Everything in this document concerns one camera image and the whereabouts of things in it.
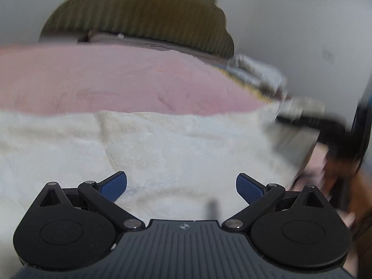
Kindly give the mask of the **person's right hand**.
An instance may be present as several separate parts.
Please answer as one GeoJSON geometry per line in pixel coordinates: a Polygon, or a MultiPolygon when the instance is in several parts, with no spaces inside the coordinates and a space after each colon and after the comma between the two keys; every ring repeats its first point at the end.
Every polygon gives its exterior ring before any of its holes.
{"type": "Polygon", "coordinates": [[[354,216],[354,223],[360,222],[371,210],[371,180],[360,170],[361,160],[337,159],[330,153],[325,156],[322,192],[330,194],[336,182],[349,184],[349,206],[347,211],[354,216]]]}

